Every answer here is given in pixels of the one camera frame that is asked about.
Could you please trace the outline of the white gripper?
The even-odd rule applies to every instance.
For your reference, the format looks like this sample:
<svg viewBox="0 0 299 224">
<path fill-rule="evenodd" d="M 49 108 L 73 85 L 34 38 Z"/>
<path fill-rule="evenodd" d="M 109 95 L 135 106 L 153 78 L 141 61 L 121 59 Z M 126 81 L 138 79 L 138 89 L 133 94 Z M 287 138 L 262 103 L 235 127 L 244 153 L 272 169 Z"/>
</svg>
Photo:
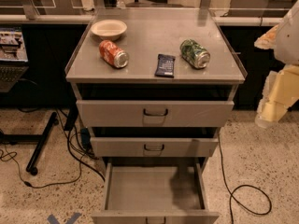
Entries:
<svg viewBox="0 0 299 224">
<path fill-rule="evenodd" d="M 274 49 L 276 59 L 287 64 L 279 72 L 271 71 L 263 86 L 255 123 L 268 128 L 278 123 L 299 100 L 299 0 L 281 23 L 260 36 L 254 46 Z"/>
</svg>

